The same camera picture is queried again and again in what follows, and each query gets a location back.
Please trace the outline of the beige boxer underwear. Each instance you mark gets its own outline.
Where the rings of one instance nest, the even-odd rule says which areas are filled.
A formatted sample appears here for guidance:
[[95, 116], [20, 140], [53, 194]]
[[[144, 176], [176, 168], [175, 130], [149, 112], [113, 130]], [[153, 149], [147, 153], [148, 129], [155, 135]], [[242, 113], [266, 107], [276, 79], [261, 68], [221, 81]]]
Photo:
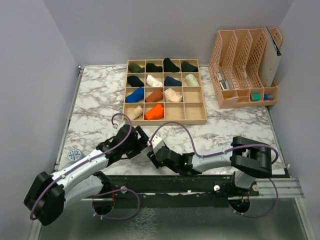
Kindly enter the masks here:
[[166, 102], [179, 103], [183, 97], [172, 88], [168, 88], [164, 91], [164, 98]]

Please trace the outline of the beige rolled cloth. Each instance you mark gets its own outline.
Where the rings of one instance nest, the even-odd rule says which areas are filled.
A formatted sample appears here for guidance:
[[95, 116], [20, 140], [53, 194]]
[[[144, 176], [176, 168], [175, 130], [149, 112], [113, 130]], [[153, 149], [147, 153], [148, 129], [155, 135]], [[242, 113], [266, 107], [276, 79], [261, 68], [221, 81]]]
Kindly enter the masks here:
[[130, 108], [129, 112], [126, 114], [131, 121], [138, 119], [143, 114], [143, 108], [138, 105], [135, 108]]

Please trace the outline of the orange rolled cloth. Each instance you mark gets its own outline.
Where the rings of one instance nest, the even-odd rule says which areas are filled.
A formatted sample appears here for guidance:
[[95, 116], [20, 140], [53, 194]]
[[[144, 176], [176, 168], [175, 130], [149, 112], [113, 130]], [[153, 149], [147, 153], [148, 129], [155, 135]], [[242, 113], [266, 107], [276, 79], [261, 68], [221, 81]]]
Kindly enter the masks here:
[[165, 115], [164, 111], [164, 107], [161, 104], [156, 104], [151, 110], [144, 114], [144, 120], [160, 120]]

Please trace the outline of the blue rolled cloth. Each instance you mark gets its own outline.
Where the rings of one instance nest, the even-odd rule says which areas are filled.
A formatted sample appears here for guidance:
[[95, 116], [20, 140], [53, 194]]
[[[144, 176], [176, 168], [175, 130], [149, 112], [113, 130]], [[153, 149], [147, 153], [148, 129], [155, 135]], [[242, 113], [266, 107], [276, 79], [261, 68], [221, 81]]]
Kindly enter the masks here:
[[126, 103], [137, 103], [137, 102], [144, 99], [144, 93], [145, 93], [144, 88], [139, 87], [133, 93], [131, 93], [130, 95], [128, 95], [125, 98], [125, 102]]

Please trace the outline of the brown rolled cloth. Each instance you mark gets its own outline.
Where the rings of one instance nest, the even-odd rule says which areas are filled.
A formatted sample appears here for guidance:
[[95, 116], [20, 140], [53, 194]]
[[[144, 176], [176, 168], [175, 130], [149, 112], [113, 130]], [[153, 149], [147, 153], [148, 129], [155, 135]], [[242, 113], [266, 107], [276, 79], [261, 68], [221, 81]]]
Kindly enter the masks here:
[[164, 97], [163, 92], [160, 88], [157, 88], [154, 92], [152, 92], [148, 97], [145, 98], [147, 103], [156, 103], [162, 100]]

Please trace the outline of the wooden compartment tray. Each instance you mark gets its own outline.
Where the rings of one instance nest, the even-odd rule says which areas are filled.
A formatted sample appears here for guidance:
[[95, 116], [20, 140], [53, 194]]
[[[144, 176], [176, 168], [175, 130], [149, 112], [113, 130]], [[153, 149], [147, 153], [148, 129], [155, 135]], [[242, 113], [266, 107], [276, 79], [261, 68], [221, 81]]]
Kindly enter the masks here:
[[[126, 67], [126, 80], [124, 89], [124, 101], [123, 101], [123, 113], [127, 115], [129, 109], [141, 106], [143, 109], [142, 115], [132, 122], [141, 126], [157, 126], [164, 122], [176, 121], [186, 125], [203, 125], [207, 122], [207, 114], [205, 108], [205, 100], [203, 94], [203, 85], [200, 75], [199, 61], [197, 59], [171, 59], [170, 60], [179, 67], [180, 72], [164, 72], [163, 59], [138, 59], [128, 60]], [[198, 72], [182, 72], [181, 63], [187, 61], [190, 64], [198, 67]], [[143, 73], [131, 73], [128, 70], [130, 63], [136, 63], [140, 67], [144, 67]], [[146, 64], [153, 63], [156, 66], [162, 66], [163, 72], [146, 72]], [[199, 86], [187, 86], [185, 77], [188, 74], [193, 74]], [[147, 75], [152, 75], [157, 80], [163, 83], [163, 87], [150, 87], [146, 84]], [[128, 76], [137, 76], [144, 83], [144, 99], [135, 103], [125, 102], [128, 95], [132, 94], [139, 87], [131, 87], [127, 82]], [[164, 80], [166, 76], [170, 76], [178, 81], [182, 82], [182, 86], [165, 86]], [[173, 89], [178, 94], [182, 95], [181, 102], [166, 102], [164, 91], [167, 89]], [[156, 89], [161, 89], [163, 93], [163, 99], [158, 102], [146, 102], [148, 97]], [[144, 120], [146, 112], [151, 110], [155, 105], [160, 104], [164, 107], [164, 117], [159, 120]]]

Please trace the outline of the black rolled cloth left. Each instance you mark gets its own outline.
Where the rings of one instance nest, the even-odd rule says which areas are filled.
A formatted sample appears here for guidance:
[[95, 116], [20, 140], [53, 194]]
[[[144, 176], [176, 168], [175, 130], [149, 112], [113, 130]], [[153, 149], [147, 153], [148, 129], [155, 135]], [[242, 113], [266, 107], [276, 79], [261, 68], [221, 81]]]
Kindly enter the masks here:
[[137, 77], [136, 75], [131, 75], [127, 77], [127, 83], [131, 86], [131, 87], [144, 87], [145, 84], [143, 83], [142, 80], [140, 80], [139, 77]]

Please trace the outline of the navy rolled cloth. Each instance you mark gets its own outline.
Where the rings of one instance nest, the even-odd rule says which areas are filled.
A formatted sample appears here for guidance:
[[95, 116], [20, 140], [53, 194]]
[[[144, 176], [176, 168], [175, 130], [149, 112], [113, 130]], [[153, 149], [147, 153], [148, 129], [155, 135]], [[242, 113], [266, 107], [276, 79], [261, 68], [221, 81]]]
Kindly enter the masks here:
[[181, 87], [182, 82], [179, 80], [174, 79], [171, 76], [166, 76], [164, 79], [164, 86], [165, 87]]

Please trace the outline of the pale green rolled cloth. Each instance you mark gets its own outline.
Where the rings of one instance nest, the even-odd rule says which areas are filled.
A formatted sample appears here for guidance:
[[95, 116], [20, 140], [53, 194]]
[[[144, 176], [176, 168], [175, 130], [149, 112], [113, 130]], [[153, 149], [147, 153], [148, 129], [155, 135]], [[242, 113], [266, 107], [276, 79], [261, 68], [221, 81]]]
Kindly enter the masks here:
[[185, 81], [188, 87], [199, 87], [200, 84], [193, 74], [188, 74], [185, 76]]

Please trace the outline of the dark green rolled cloth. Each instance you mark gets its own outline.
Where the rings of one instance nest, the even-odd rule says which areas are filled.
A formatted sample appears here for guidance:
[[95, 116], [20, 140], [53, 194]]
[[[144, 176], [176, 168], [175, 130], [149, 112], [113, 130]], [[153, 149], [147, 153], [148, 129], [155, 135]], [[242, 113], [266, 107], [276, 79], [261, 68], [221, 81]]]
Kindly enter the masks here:
[[181, 71], [184, 73], [196, 73], [199, 71], [196, 65], [192, 65], [187, 61], [181, 63]]

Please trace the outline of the cards in rack slot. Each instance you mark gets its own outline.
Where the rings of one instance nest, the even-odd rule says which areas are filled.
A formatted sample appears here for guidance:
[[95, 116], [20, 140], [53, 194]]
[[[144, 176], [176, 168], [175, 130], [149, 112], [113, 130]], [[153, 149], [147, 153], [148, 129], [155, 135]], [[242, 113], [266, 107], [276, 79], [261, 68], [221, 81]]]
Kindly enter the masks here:
[[234, 89], [231, 89], [222, 70], [217, 73], [218, 83], [224, 100], [238, 99], [238, 95]]

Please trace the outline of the pink file organizer rack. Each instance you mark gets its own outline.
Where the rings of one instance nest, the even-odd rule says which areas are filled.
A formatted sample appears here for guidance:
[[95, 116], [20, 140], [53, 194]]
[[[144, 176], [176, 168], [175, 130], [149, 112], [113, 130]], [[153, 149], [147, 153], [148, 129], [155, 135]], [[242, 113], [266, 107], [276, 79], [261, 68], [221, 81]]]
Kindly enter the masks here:
[[[221, 109], [255, 106], [273, 106], [278, 101], [279, 88], [275, 82], [264, 87], [259, 77], [259, 67], [266, 47], [267, 37], [262, 28], [219, 30], [216, 34], [209, 74]], [[238, 99], [224, 100], [217, 73], [222, 70]], [[251, 94], [260, 94], [260, 101], [251, 101]], [[264, 100], [264, 95], [274, 95], [274, 100]]]

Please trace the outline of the blue grey cylinder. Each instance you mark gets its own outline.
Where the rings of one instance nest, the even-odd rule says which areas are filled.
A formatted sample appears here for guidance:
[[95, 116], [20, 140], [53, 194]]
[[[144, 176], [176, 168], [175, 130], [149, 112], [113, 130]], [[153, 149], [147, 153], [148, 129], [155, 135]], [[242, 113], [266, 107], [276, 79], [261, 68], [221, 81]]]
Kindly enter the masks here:
[[266, 101], [266, 100], [268, 100], [268, 101], [272, 101], [272, 100], [274, 100], [274, 95], [273, 94], [265, 94], [264, 96], [263, 96], [263, 100], [264, 101]]

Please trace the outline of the grey folder in rack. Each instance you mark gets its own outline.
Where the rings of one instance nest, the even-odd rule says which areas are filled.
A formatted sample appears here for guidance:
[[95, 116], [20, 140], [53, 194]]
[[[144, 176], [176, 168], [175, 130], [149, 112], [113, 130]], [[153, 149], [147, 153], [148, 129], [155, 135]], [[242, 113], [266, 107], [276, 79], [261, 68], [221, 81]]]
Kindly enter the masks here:
[[277, 72], [282, 53], [280, 46], [283, 37], [276, 27], [264, 26], [266, 45], [258, 69], [258, 75], [264, 87], [270, 87]]

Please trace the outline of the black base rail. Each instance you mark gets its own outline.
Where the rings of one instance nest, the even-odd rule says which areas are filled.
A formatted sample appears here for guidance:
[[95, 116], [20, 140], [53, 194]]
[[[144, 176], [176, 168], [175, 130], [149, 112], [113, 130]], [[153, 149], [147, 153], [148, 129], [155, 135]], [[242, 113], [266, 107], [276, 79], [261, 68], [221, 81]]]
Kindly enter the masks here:
[[236, 189], [231, 175], [109, 175], [96, 173], [103, 187], [93, 193], [99, 207], [227, 208], [229, 199], [257, 197], [257, 190]]

